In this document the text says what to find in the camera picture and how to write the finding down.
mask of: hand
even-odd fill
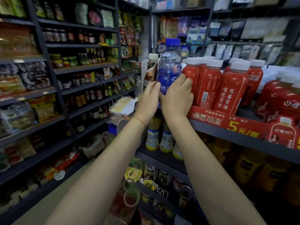
[[[157,110],[159,92],[159,82],[154,81],[148,84],[139,99],[137,110],[133,117],[139,118],[145,125],[148,125]]]
[[[194,99],[191,90],[191,79],[186,79],[185,75],[181,74],[170,86],[166,95],[160,92],[159,99],[165,119],[175,120],[179,117],[186,117]]]

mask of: barcode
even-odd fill
[[[165,86],[161,86],[160,87],[160,91],[165,95],[166,94],[166,87]]]
[[[208,92],[204,92],[203,95],[202,95],[201,101],[202,101],[202,102],[206,102],[207,96],[208,96]]]

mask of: white bottle cap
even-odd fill
[[[196,57],[188,57],[187,64],[188,65],[199,65],[199,61]]]
[[[250,61],[238,60],[231,64],[232,70],[248,71],[250,68]]]
[[[281,82],[285,82],[285,83],[295,83],[296,77],[291,76],[291,75],[284,74],[284,75],[281,77],[280,81],[281,81]]]
[[[207,64],[208,59],[206,57],[197,57],[198,60],[198,65],[203,65],[203,64]]]
[[[158,54],[149,54],[148,58],[149,60],[158,60]]]
[[[296,83],[292,85],[293,88],[300,88],[300,80],[297,80]]]
[[[258,59],[251,59],[250,60],[250,65],[254,67],[263,67],[265,65],[264,60],[258,60]]]
[[[287,73],[285,71],[279,71],[276,75],[276,78],[282,78],[283,75],[286,75]]]
[[[232,63],[234,63],[235,61],[237,61],[237,60],[243,60],[242,58],[231,58],[230,60],[229,60],[229,64],[232,64]]]
[[[210,60],[214,60],[215,57],[214,56],[204,56],[204,58],[210,59]]]
[[[217,59],[207,60],[207,66],[209,66],[209,67],[221,68],[222,65],[223,65],[222,60],[217,60]]]
[[[280,122],[286,122],[288,124],[292,124],[292,120],[288,117],[280,117]]]

